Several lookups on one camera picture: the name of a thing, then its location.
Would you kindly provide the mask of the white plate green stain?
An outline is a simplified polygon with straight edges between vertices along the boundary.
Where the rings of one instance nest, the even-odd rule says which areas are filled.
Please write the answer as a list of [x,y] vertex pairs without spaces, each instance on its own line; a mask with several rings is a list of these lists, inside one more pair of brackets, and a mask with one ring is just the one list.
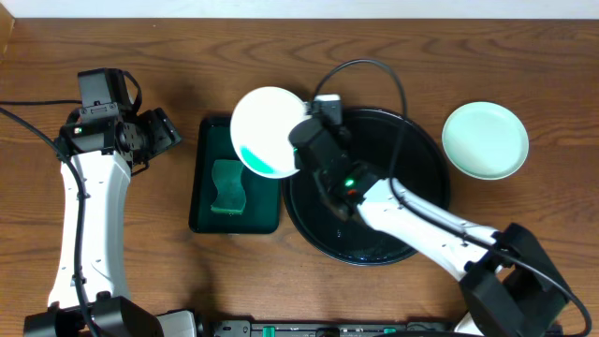
[[266,86],[245,95],[233,110],[230,137],[240,161],[268,179],[297,173],[291,130],[308,119],[306,104],[286,89]]

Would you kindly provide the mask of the green scrubbing sponge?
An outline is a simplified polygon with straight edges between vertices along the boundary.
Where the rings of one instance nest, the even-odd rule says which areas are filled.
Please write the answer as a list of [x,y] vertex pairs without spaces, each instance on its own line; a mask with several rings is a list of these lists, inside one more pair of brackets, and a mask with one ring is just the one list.
[[244,164],[238,160],[217,159],[212,165],[212,182],[217,195],[211,211],[219,214],[241,215],[247,198],[242,185]]

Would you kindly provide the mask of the pale green plate front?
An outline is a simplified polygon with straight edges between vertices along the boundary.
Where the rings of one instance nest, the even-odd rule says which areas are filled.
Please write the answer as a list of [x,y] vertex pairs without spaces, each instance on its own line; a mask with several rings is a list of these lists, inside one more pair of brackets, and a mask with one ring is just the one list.
[[491,102],[467,103],[454,110],[442,130],[442,144],[449,141],[528,142],[523,122],[511,110]]

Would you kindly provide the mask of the pale green plate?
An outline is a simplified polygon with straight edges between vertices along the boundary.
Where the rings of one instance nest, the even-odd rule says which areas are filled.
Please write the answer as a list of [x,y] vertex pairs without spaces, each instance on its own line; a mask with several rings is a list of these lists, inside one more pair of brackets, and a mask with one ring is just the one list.
[[442,144],[449,141],[528,142],[523,122],[511,110],[491,102],[467,103],[454,110],[442,130]]
[[462,173],[479,180],[501,180],[518,171],[529,153],[528,142],[444,142],[449,161]]

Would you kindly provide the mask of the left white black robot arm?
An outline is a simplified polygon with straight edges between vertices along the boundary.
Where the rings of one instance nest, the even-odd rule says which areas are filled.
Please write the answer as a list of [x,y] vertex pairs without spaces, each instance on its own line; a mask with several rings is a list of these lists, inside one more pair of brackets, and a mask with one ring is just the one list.
[[192,312],[152,315],[130,299],[124,272],[124,204],[133,167],[181,136],[162,109],[103,116],[84,110],[54,142],[62,161],[65,218],[59,269],[46,312],[26,336],[194,336]]

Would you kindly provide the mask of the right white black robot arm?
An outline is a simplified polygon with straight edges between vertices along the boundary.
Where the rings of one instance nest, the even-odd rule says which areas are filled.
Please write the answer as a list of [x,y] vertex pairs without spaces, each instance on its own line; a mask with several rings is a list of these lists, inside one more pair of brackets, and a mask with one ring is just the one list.
[[467,305],[454,336],[543,336],[573,302],[567,283],[530,230],[500,231],[443,210],[354,161],[320,120],[294,126],[288,139],[324,203],[342,218],[396,238],[448,272]]

